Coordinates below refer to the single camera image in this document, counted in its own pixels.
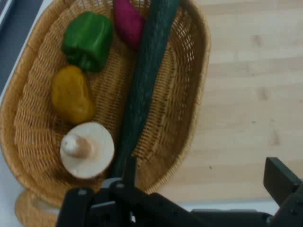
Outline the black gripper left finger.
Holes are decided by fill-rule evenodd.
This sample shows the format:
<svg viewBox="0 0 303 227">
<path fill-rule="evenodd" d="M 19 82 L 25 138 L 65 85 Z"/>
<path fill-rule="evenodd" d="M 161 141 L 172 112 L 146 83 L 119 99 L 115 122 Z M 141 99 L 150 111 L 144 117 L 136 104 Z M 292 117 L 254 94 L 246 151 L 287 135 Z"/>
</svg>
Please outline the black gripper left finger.
<svg viewBox="0 0 303 227">
<path fill-rule="evenodd" d="M 56 226 L 58 227 L 197 227 L 199 219 L 153 193 L 135 186 L 135 157 L 128 159 L 122 179 L 113 180 L 98 193 L 73 189 L 66 193 Z"/>
</svg>

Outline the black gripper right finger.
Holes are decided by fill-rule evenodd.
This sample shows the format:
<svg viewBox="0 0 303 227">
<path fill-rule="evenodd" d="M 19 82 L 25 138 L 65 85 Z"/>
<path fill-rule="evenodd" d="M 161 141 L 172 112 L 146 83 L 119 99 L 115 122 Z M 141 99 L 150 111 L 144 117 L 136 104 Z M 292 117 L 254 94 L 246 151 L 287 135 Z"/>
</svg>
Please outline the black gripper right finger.
<svg viewBox="0 0 303 227">
<path fill-rule="evenodd" d="M 303 225 L 303 181 L 279 158 L 267 157 L 263 185 L 279 206 L 269 222 L 270 227 Z"/>
</svg>

